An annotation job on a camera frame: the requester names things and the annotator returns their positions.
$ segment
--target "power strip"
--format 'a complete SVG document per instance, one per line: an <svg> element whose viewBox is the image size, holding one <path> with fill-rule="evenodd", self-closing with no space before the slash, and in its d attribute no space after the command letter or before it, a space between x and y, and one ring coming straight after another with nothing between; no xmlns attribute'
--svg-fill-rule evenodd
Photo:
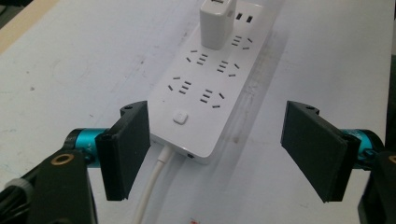
<svg viewBox="0 0 396 224"><path fill-rule="evenodd" d="M238 1L234 15L220 50L201 45L198 25L148 98L152 140L203 164L210 162L272 29L261 6Z"/></svg>

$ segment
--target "white charger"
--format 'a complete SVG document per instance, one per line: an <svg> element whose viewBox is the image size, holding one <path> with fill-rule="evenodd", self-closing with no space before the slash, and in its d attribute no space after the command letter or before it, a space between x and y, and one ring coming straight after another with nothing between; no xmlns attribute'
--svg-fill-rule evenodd
<svg viewBox="0 0 396 224"><path fill-rule="evenodd" d="M221 49L233 30L235 0L205 0L200 9L201 44Z"/></svg>

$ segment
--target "white table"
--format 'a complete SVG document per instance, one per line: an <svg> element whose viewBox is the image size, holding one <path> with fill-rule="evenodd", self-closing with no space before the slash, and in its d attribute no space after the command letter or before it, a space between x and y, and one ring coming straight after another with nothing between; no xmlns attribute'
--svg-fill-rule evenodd
<svg viewBox="0 0 396 224"><path fill-rule="evenodd" d="M110 127L123 105L146 100L197 25L202 1L52 4L0 55L0 185L59 149L73 129ZM287 100L384 140L393 7L286 0L222 153L207 166L175 155L146 223L359 223L368 173L353 171L344 201L323 204L279 142ZM131 222L160 148L149 150L128 201L107 202L100 171L90 170L100 223Z"/></svg>

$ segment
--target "white cable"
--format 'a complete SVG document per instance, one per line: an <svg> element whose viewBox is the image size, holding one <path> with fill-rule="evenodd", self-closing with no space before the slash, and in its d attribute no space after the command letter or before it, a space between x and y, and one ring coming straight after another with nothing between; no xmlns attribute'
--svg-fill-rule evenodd
<svg viewBox="0 0 396 224"><path fill-rule="evenodd" d="M142 197L140 198L139 205L134 212L134 221L132 222L133 224L140 224L142 222L143 215L145 215L146 207L149 202L149 196L151 195L152 189L154 188L155 182L157 181L157 177L161 173L161 170L165 164L168 162L172 152L173 149L168 145L165 145L160 153L160 156L158 156L157 163L155 164L154 170L152 171L148 183L146 184L146 188Z"/></svg>

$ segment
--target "screw hole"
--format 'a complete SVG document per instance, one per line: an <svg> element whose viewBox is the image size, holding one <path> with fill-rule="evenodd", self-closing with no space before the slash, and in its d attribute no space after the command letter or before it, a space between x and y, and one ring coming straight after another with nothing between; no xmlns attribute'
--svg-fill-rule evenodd
<svg viewBox="0 0 396 224"><path fill-rule="evenodd" d="M111 139L111 134L104 134L103 136L102 136L102 139L104 139L104 140L108 140L108 139Z"/></svg>
<svg viewBox="0 0 396 224"><path fill-rule="evenodd" d="M72 161L73 159L74 159L73 154L62 154L62 155L59 155L59 156L55 157L54 159L52 159L50 163L52 165L63 165L63 164L67 164L68 162Z"/></svg>
<svg viewBox="0 0 396 224"><path fill-rule="evenodd" d="M389 160L396 164L396 156L389 156Z"/></svg>

